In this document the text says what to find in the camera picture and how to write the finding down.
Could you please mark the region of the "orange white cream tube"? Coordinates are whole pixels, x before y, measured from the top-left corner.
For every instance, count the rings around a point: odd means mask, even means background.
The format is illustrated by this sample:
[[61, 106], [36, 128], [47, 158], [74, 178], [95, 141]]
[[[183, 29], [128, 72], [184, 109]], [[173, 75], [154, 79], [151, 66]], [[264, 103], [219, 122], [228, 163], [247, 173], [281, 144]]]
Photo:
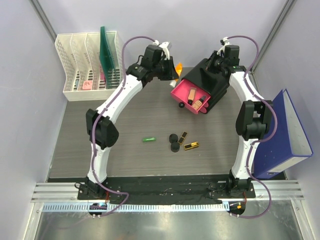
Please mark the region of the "orange white cream tube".
[[174, 87], [176, 86], [177, 82], [179, 81], [179, 78], [180, 78], [180, 75], [181, 75], [181, 73], [182, 73], [182, 70], [183, 70], [183, 64], [182, 64], [181, 62], [179, 62], [179, 63], [175, 66], [175, 71], [176, 71], [176, 73], [177, 73], [177, 75], [178, 75], [178, 78], [172, 80], [172, 81], [170, 82], [170, 84], [169, 84], [172, 88], [174, 88]]

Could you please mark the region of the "black pink drawer organizer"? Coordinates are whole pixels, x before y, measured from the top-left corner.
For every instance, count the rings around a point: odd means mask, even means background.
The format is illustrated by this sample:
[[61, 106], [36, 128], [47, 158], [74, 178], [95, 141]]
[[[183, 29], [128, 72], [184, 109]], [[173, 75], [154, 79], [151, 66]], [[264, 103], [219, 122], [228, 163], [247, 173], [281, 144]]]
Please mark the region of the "black pink drawer organizer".
[[206, 70], [208, 58], [202, 59], [182, 79], [186, 79], [205, 92], [210, 94], [208, 101], [211, 110], [218, 101], [227, 93], [230, 86], [230, 75], [221, 72], [210, 72]]

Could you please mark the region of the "pink drawer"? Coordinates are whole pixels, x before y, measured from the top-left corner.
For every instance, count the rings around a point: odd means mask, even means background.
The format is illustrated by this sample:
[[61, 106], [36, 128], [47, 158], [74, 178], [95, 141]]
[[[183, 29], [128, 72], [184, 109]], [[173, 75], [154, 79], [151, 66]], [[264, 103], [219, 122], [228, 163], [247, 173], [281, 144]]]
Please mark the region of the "pink drawer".
[[203, 114], [207, 114], [210, 111], [209, 108], [209, 103], [206, 102], [199, 110], [199, 112], [203, 113]]
[[179, 105], [184, 104], [184, 108], [193, 114], [208, 112], [210, 94], [187, 79], [183, 79], [170, 94]]

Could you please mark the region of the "beige foundation tube black cap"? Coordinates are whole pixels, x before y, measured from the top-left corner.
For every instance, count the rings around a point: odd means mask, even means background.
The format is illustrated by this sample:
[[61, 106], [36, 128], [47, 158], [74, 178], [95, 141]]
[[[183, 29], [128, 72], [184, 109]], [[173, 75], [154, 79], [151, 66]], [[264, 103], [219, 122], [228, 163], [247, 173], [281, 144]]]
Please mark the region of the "beige foundation tube black cap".
[[195, 96], [196, 96], [196, 91], [197, 91], [197, 89], [195, 87], [191, 87], [190, 88], [189, 94], [188, 94], [188, 97], [187, 97], [187, 103], [189, 105], [193, 104], [193, 101], [194, 101]]

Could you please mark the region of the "round foundation bottle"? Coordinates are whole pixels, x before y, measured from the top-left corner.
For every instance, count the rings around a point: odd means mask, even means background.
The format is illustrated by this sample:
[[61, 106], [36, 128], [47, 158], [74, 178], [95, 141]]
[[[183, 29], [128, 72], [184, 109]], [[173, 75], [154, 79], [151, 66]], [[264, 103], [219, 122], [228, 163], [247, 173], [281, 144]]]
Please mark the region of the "round foundation bottle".
[[201, 98], [199, 98], [198, 100], [196, 100], [193, 104], [192, 104], [192, 108], [195, 109], [196, 111], [198, 111], [201, 106], [203, 105], [203, 102], [205, 101], [206, 96], [203, 95]]

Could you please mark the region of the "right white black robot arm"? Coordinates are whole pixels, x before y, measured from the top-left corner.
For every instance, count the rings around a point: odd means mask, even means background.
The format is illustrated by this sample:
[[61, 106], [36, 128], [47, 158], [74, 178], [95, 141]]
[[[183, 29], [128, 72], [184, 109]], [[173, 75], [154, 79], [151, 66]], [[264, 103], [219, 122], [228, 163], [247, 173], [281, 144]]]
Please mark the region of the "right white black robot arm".
[[229, 171], [225, 184], [226, 193], [233, 198], [251, 188], [251, 170], [259, 143], [270, 130], [272, 111], [265, 100], [248, 79], [246, 69], [239, 65], [240, 47], [225, 43], [210, 56], [207, 69], [228, 80], [242, 105], [235, 129], [239, 136], [238, 150], [234, 165]]

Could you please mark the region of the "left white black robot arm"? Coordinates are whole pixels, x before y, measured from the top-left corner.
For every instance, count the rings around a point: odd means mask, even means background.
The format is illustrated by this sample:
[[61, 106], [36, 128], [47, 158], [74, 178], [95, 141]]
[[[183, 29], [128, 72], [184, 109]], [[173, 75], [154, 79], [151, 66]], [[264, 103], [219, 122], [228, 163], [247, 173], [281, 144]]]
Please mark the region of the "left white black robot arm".
[[86, 112], [86, 127], [91, 142], [90, 170], [82, 192], [97, 200], [107, 192], [107, 164], [112, 146], [119, 138], [115, 123], [131, 99], [154, 78], [173, 81], [179, 75], [170, 55], [170, 42], [148, 45], [141, 60], [131, 64], [116, 90], [97, 109]]

